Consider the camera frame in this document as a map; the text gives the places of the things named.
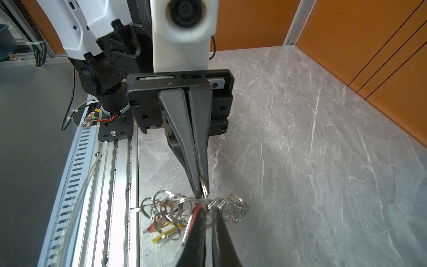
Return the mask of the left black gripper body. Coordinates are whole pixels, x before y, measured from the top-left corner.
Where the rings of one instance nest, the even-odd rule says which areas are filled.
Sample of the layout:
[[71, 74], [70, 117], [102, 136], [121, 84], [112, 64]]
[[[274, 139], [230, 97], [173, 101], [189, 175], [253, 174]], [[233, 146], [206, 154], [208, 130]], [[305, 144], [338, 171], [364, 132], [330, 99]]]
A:
[[134, 73], [127, 77], [127, 100], [138, 128], [146, 134], [149, 129], [163, 127], [158, 95], [162, 90], [189, 89], [197, 82], [209, 82], [212, 90], [210, 135], [227, 132], [234, 77], [230, 70], [202, 70], [161, 73]]

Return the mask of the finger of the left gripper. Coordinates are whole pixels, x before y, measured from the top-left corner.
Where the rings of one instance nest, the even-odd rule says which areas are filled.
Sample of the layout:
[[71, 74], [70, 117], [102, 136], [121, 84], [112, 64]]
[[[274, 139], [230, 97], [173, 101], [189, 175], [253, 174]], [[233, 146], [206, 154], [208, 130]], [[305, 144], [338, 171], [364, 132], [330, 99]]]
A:
[[[163, 115], [171, 126], [171, 133], [167, 135], [168, 142], [183, 164], [192, 189], [191, 178], [196, 172], [195, 149], [185, 93], [182, 89], [162, 90], [159, 93], [159, 101], [163, 108]], [[194, 192], [193, 194], [196, 198], [202, 196]]]
[[193, 88], [189, 91], [193, 148], [195, 149], [195, 175], [191, 178], [195, 194], [209, 192], [209, 168], [207, 145], [209, 140], [212, 90], [209, 87]]

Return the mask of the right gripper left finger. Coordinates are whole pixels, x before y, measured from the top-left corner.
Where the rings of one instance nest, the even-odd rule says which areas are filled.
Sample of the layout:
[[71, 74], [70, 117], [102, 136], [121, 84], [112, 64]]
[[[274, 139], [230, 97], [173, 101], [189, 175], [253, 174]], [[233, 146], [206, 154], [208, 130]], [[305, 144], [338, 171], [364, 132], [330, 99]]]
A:
[[206, 212], [196, 208], [177, 267], [204, 267], [206, 261]]

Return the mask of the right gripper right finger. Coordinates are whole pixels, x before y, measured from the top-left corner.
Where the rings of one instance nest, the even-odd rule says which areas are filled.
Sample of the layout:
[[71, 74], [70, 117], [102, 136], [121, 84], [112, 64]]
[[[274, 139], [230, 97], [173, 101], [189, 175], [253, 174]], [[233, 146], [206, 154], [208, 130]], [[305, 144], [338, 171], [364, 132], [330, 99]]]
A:
[[212, 263], [214, 267], [242, 267], [219, 208], [211, 209]]

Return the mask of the key with red tag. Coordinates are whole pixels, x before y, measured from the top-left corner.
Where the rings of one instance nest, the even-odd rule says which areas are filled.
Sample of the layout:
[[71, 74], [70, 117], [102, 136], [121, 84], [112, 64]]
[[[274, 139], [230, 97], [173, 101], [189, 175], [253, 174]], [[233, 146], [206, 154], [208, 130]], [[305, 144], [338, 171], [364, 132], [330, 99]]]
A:
[[184, 225], [184, 228], [181, 230], [179, 240], [184, 244], [189, 231], [189, 223], [196, 208], [201, 208], [201, 205], [193, 202], [180, 202], [178, 204], [173, 204], [171, 201], [168, 201], [165, 204], [152, 205], [150, 211], [147, 212], [150, 224], [144, 228], [143, 233], [151, 234], [153, 236], [152, 239], [154, 239], [161, 233], [160, 227], [163, 224], [182, 224]]

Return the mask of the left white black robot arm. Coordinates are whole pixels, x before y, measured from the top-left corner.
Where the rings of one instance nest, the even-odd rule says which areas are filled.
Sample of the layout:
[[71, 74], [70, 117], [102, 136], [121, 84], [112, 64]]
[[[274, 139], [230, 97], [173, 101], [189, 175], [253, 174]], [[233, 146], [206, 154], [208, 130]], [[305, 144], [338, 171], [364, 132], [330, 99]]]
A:
[[234, 77], [211, 70], [218, 1], [40, 1], [83, 89], [107, 114], [163, 128], [197, 198], [209, 195], [207, 145], [228, 130]]

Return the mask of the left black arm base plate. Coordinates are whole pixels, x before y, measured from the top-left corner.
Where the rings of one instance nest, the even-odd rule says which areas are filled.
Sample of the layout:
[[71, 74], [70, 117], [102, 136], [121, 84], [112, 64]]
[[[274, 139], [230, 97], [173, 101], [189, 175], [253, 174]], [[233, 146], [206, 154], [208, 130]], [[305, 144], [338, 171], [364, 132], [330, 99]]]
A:
[[100, 122], [99, 142], [119, 141], [130, 139], [133, 134], [133, 117], [131, 111], [119, 114], [111, 122]]

